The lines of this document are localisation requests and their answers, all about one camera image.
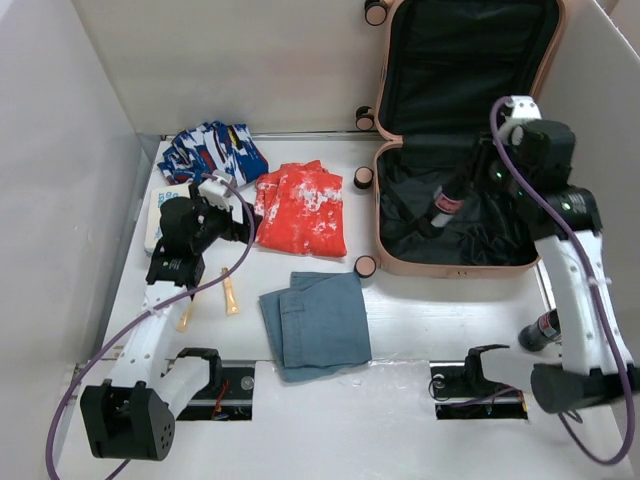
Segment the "white first aid tin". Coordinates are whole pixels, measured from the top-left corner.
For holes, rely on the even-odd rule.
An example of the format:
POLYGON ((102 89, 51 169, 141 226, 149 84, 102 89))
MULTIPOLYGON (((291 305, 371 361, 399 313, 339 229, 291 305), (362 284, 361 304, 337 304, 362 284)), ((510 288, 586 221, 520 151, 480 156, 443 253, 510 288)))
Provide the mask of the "white first aid tin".
POLYGON ((159 187, 151 191, 149 196, 147 224, 144 238, 144 251, 148 257, 152 256, 157 242, 162 237, 162 230, 160 227, 161 206, 166 201, 173 198, 188 198, 189 196, 190 194, 188 183, 159 187))

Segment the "cola bottle red cap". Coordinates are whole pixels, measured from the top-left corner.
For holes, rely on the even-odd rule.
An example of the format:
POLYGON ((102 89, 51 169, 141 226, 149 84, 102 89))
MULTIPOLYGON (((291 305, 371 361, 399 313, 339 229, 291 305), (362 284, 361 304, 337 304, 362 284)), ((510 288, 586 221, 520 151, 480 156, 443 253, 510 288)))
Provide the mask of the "cola bottle red cap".
POLYGON ((470 191, 471 180, 467 174, 455 174, 444 182, 434 192, 426 213, 418 220, 418 232, 425 238, 439 236, 464 206, 470 191))

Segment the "small cream cosmetic tube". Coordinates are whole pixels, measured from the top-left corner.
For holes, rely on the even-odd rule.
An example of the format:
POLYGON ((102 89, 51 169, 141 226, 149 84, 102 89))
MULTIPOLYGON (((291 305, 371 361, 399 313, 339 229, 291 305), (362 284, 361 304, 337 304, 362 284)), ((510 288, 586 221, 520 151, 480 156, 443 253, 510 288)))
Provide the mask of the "small cream cosmetic tube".
POLYGON ((237 298, 234 292, 232 279, 229 275, 229 269, 224 267, 221 270, 221 273, 226 274, 226 277, 222 281, 224 296, 225 296, 226 314, 237 315, 240 313, 240 309, 239 309, 237 298))

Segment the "large cream cosmetic tube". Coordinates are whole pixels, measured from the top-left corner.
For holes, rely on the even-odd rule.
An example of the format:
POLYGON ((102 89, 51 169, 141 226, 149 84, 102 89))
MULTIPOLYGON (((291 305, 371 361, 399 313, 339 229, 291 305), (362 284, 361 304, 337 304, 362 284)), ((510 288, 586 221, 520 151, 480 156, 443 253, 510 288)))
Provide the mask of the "large cream cosmetic tube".
POLYGON ((187 331, 189 326, 189 321, 192 315, 193 307, 194 307, 194 302, 191 301, 188 307, 186 308, 186 310, 184 311, 184 313, 182 314, 178 324, 176 325, 177 332, 184 333, 187 331))

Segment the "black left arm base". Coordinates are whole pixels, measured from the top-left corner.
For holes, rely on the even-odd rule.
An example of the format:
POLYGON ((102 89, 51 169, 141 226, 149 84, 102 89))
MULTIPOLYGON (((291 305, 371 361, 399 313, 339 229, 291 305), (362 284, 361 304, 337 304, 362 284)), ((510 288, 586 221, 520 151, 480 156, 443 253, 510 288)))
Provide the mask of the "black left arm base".
POLYGON ((254 364, 223 366, 219 387, 200 390, 178 416, 178 421, 250 421, 255 385, 254 364))

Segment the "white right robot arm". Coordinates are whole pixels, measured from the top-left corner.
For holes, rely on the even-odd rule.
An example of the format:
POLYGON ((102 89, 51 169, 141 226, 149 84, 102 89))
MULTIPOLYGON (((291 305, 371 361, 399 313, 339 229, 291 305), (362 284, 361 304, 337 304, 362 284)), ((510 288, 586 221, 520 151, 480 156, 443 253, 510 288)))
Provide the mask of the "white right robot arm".
POLYGON ((575 136, 557 121, 506 122, 474 142, 465 183, 504 193, 527 226, 551 283, 555 306, 523 328, 523 349, 539 352, 559 340, 558 363, 526 360, 528 388, 550 414, 567 413, 639 392, 639 367, 618 329, 604 272, 602 221, 594 195, 569 182, 575 136))

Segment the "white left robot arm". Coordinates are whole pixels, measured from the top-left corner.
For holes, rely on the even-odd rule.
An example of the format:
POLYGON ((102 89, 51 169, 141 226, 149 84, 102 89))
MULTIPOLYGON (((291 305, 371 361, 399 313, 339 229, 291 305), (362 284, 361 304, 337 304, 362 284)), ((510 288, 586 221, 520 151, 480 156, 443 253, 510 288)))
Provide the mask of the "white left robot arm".
POLYGON ((175 423, 198 393, 222 387, 222 365, 211 348, 189 347, 175 359, 169 348, 180 320, 201 291, 203 254, 217 239, 250 246, 258 219, 251 204, 243 220, 200 195, 176 197, 160 207, 161 237, 146 276, 142 320, 110 374, 85 387, 80 408, 92 455, 102 459, 165 459, 175 423))

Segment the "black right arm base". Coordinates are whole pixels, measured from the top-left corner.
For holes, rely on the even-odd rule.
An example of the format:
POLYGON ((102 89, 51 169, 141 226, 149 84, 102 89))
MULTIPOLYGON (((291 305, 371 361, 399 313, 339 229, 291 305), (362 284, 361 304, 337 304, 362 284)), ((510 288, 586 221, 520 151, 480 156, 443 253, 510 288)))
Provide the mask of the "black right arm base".
POLYGON ((502 344, 472 347, 463 360, 429 363, 428 392, 437 420, 528 420, 523 393, 487 380, 482 370, 482 354, 506 348, 502 344))

